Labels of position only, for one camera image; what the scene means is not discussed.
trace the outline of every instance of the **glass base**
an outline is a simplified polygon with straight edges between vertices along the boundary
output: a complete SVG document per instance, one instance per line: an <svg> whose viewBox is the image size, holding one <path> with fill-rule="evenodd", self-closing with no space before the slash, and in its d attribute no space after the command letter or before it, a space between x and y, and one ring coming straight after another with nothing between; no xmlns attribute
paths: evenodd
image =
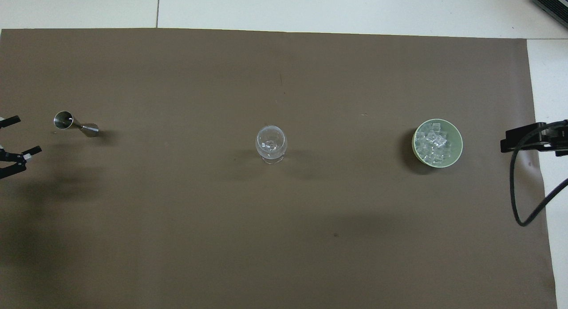
<svg viewBox="0 0 568 309"><path fill-rule="evenodd" d="M282 161L282 159L284 159L284 155L276 158L276 159L266 159L264 157L262 157L262 160L264 160L265 163L269 164L269 165L274 165L275 163L279 163L280 161Z"/></svg>

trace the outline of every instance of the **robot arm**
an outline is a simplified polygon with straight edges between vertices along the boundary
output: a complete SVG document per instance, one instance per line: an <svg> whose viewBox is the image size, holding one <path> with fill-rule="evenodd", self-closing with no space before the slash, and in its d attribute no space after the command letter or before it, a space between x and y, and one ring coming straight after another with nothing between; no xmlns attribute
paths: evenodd
<svg viewBox="0 0 568 309"><path fill-rule="evenodd" d="M514 151L517 144L527 133L540 129L520 147L521 151L536 149L537 151L555 151L556 156L568 155L568 124L558 127L545 127L546 123L532 123L505 132L501 140L501 152Z"/></svg>
<svg viewBox="0 0 568 309"><path fill-rule="evenodd" d="M18 116L10 117L8 119L3 119L0 117L0 129L3 127L8 127L19 123L20 118ZM39 146L23 151L21 154L13 154L4 150L4 147L0 145L0 161L14 162L14 165L0 168L0 179L12 176L14 174L20 173L26 170L26 163L35 155L41 151Z"/></svg>

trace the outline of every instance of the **ice cube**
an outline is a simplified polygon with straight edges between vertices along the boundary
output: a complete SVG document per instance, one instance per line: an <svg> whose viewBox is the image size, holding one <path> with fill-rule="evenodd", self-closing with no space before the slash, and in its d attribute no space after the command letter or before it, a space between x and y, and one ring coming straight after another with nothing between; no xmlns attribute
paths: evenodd
<svg viewBox="0 0 568 309"><path fill-rule="evenodd" d="M444 157L445 153L446 153L446 148L445 147L434 147L434 150L432 151L432 153L434 153L434 156Z"/></svg>
<svg viewBox="0 0 568 309"><path fill-rule="evenodd" d="M434 133L436 133L436 135L440 135L444 138L446 138L446 136L448 135L447 131L434 131Z"/></svg>
<svg viewBox="0 0 568 309"><path fill-rule="evenodd" d="M443 157L432 157L432 165L441 165L442 162L444 161Z"/></svg>
<svg viewBox="0 0 568 309"><path fill-rule="evenodd" d="M426 135L426 141L428 141L429 143L434 143L434 140L436 139L436 133L434 133L434 131L430 131L428 133L428 135Z"/></svg>
<svg viewBox="0 0 568 309"><path fill-rule="evenodd" d="M432 153L432 151L434 150L434 146L433 146L431 143L426 143L426 142L424 142L424 145L422 145L422 150L423 150L425 153L430 154L430 153Z"/></svg>
<svg viewBox="0 0 568 309"><path fill-rule="evenodd" d="M440 135L436 135L432 143L434 144L435 147L442 147L446 144L446 139Z"/></svg>
<svg viewBox="0 0 568 309"><path fill-rule="evenodd" d="M422 125L422 128L420 128L420 130L425 131L426 133L432 131L432 123L425 123L424 125Z"/></svg>
<svg viewBox="0 0 568 309"><path fill-rule="evenodd" d="M432 156L432 155L426 155L426 157L424 157L423 159L426 163L434 162L434 156Z"/></svg>

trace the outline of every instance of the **bowl of ice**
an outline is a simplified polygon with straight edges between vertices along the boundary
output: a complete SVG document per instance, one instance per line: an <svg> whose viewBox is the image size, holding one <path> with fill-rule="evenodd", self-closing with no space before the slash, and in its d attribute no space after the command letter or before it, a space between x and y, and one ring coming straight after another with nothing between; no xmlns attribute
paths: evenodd
<svg viewBox="0 0 568 309"><path fill-rule="evenodd" d="M423 122L412 136L412 151L422 163L444 168L460 159L463 140L460 131L444 119Z"/></svg>

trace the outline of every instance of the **black cable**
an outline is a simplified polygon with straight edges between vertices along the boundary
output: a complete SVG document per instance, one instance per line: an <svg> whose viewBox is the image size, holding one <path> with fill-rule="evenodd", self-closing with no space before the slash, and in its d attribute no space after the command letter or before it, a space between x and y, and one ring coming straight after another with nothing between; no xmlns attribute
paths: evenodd
<svg viewBox="0 0 568 309"><path fill-rule="evenodd" d="M545 129L556 129L558 127L564 127L564 126L568 126L568 119L562 121L556 121L554 123L548 123L546 125L538 127L537 129L534 129L533 131L527 133L523 138L521 138L521 140L519 141L519 143L517 144L517 146L513 151L513 156L511 156L511 166L509 168L509 188L511 192L511 206L513 206L513 214L515 215L515 220L517 221L517 224L519 224L522 227L530 224L533 221L533 219L544 209L546 204L548 204L548 202L550 202L550 200L552 200L554 196L556 196L560 191L562 191L562 189L568 186L568 178L564 179L563 182L561 182L558 186L556 186L556 188L554 188L540 202L540 204L538 204L538 206L534 209L534 211L529 215L527 220L523 222L519 218L519 212L517 211L517 203L515 202L515 160L517 159L517 155L521 150L521 148L523 147L523 145L528 141L528 139L533 137L537 133L540 133L540 131L543 131Z"/></svg>

